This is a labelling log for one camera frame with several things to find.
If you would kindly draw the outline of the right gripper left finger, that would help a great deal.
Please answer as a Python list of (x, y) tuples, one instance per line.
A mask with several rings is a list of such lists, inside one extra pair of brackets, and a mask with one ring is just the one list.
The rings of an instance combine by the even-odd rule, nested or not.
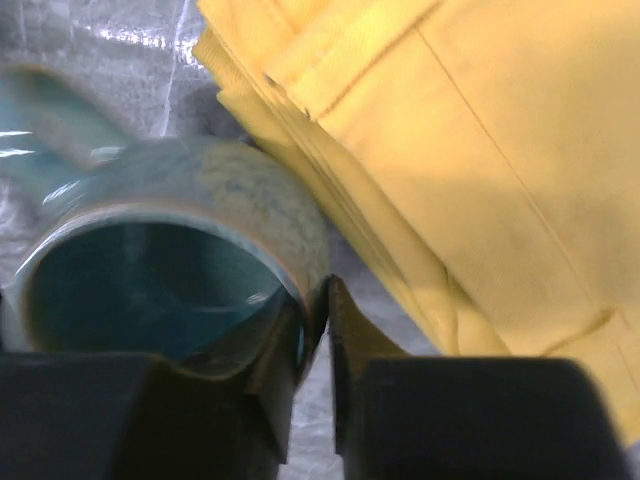
[(183, 365), (5, 353), (5, 479), (273, 479), (287, 459), (298, 310), (274, 299)]

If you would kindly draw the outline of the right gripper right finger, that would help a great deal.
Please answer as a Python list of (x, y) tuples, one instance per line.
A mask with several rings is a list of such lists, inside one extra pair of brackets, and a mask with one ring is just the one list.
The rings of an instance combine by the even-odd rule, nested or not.
[(335, 450), (348, 479), (629, 479), (586, 373), (565, 359), (415, 356), (328, 283)]

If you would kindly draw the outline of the blue-green speckled ceramic mug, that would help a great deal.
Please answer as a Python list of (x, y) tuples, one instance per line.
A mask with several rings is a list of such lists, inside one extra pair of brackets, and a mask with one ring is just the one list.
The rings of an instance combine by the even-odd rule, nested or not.
[(2, 288), (10, 351), (139, 351), (184, 362), (294, 305), (305, 374), (330, 273), (323, 215), (276, 160), (215, 136), (134, 136), (30, 65), (1, 75), (1, 174), (36, 232)]

